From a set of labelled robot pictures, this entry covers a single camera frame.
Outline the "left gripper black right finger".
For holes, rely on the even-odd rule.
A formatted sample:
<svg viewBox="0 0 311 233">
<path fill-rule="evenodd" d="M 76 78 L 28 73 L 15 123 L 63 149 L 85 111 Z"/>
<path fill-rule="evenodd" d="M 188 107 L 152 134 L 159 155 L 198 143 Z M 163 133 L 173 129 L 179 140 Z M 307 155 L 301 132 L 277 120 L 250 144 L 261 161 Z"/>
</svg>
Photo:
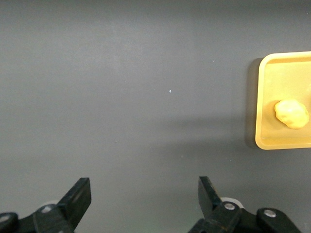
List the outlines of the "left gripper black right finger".
<svg viewBox="0 0 311 233">
<path fill-rule="evenodd" d="M 259 208 L 255 214 L 230 198 L 220 198 L 207 176 L 198 180 L 198 200 L 203 218 L 190 233 L 299 233 L 298 227 L 282 211 Z"/>
</svg>

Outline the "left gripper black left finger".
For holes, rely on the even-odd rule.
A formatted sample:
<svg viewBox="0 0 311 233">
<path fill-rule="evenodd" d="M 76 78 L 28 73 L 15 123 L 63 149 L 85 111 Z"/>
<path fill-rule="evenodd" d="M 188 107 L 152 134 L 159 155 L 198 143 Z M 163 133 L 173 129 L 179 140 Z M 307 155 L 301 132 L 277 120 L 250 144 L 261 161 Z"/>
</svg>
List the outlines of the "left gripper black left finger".
<svg viewBox="0 0 311 233">
<path fill-rule="evenodd" d="M 45 204 L 20 219 L 15 212 L 0 214 L 2 233 L 73 233 L 91 204 L 90 179 L 80 178 L 56 204 Z"/>
</svg>

